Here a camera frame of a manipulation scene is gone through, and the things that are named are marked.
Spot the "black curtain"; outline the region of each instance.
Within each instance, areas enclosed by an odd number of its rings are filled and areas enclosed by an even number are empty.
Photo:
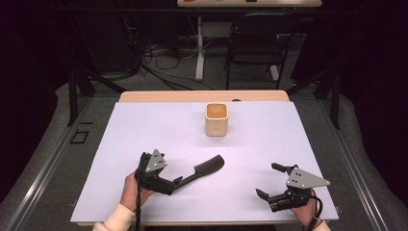
[[[0,6],[0,201],[36,150],[67,82],[46,16],[35,1]]]
[[[323,1],[351,20],[316,20],[293,72],[304,81],[342,61],[341,93],[355,106],[364,147],[392,192],[408,205],[408,15],[403,0]],[[344,52],[347,39],[351,46]]]

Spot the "chair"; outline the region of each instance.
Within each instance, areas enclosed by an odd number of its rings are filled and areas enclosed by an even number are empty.
[[[238,17],[231,26],[224,66],[226,89],[229,90],[231,81],[231,64],[264,64],[267,71],[272,65],[280,65],[276,82],[279,89],[289,43],[298,26],[298,20],[290,14],[246,13]]]

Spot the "white table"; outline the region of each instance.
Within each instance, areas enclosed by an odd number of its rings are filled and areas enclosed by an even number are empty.
[[[177,6],[184,8],[315,8],[321,6],[321,0],[257,0],[246,2],[245,0],[192,0],[185,2],[177,0]],[[203,49],[203,21],[198,17],[197,22],[198,56],[195,80],[202,81],[204,77],[204,49]],[[270,70],[273,79],[278,78],[276,66]]]
[[[286,189],[288,175],[272,169],[274,162],[298,164],[317,176],[321,172],[287,95],[281,90],[261,90],[258,96],[257,92],[202,90],[194,98],[195,91],[158,91],[156,100],[154,91],[140,92],[140,97],[124,93],[115,105],[71,221],[81,225],[103,221],[120,199],[124,177],[137,168],[141,153],[158,148],[166,154],[168,166],[161,177],[168,180],[190,176],[194,166],[217,154],[225,165],[172,196],[152,195],[141,209],[141,225],[295,222],[288,210],[273,213],[255,189],[270,195]],[[214,102],[213,94],[224,102],[228,99],[225,137],[207,137],[204,132],[205,95]],[[229,100],[234,98],[247,101]],[[264,101],[252,101],[257,98]],[[177,99],[190,102],[174,102]],[[321,217],[338,219],[327,188],[316,188],[316,192],[324,204]]]

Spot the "floor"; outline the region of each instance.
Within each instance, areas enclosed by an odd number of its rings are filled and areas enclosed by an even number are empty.
[[[288,89],[295,84],[289,76],[302,41],[303,38],[296,39],[289,53],[281,89]],[[177,59],[163,47],[155,48],[154,54],[157,57],[150,59],[146,56],[144,63],[160,74],[154,76],[141,69],[129,78],[120,78],[112,73],[105,76],[128,90],[171,90],[171,87],[187,90],[180,86],[192,90],[223,90],[224,42],[222,39],[206,40],[208,44],[202,82],[194,80],[196,59],[193,52],[189,52],[183,59]],[[257,66],[236,68],[233,75],[237,77],[249,73],[258,73],[260,78],[267,76]],[[100,83],[94,82],[94,86],[97,90],[94,97],[80,95],[79,117],[71,127],[66,127],[69,120],[67,86],[57,90],[59,106],[53,120],[32,160],[0,206],[0,230],[90,230],[89,227],[70,223],[69,218],[75,206],[75,199],[86,181],[110,112],[119,97]],[[231,87],[264,89],[273,88],[273,83],[270,86],[265,83],[237,83]],[[291,101],[299,111],[323,175],[336,179],[330,192],[335,204],[343,212],[340,213],[340,220],[332,221],[329,225],[333,230],[402,230],[399,229],[401,224],[395,222],[395,218],[401,216],[403,219],[406,214],[387,215],[391,208],[393,211],[399,209],[398,200],[387,191],[381,177],[365,156],[352,104],[342,97],[342,130],[337,131],[327,119],[326,101],[314,99],[312,93],[315,88],[315,85],[311,85],[296,95],[291,95]],[[77,131],[89,131],[87,143],[72,144]],[[393,207],[375,203],[373,197],[379,200],[383,198],[380,196],[384,196],[381,194],[387,195],[387,201]],[[297,230],[300,227],[298,224],[291,224],[278,225],[276,228],[284,231]]]

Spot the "cup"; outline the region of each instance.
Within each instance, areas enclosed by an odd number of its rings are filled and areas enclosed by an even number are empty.
[[[205,133],[209,137],[227,134],[228,107],[224,103],[208,103],[205,110]]]

